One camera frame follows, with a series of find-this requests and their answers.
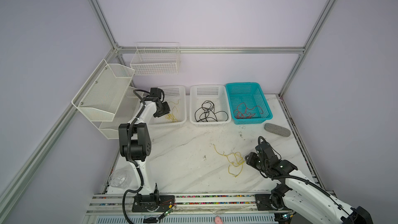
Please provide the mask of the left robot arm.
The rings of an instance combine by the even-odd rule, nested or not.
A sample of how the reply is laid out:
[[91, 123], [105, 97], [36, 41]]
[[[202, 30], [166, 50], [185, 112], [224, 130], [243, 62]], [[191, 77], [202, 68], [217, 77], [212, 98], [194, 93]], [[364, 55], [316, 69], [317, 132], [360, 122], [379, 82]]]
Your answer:
[[146, 158], [151, 153], [151, 138], [147, 123], [152, 117], [160, 118], [171, 111], [165, 101], [165, 93], [160, 88], [151, 88], [150, 91], [134, 89], [133, 93], [140, 100], [140, 106], [131, 120], [119, 125], [118, 135], [120, 154], [138, 173], [139, 187], [124, 192], [122, 197], [124, 215], [127, 194], [135, 195], [133, 207], [138, 207], [141, 211], [154, 212], [160, 207], [161, 197], [157, 184], [149, 179], [146, 168]]

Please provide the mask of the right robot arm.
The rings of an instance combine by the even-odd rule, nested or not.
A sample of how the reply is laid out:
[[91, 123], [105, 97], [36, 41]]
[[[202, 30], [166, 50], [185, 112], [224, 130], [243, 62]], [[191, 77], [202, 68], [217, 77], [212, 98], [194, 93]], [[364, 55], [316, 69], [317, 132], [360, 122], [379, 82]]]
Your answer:
[[269, 197], [271, 208], [288, 208], [312, 224], [372, 224], [363, 207], [352, 207], [308, 179], [293, 163], [283, 160], [262, 136], [246, 163], [266, 179], [277, 181]]

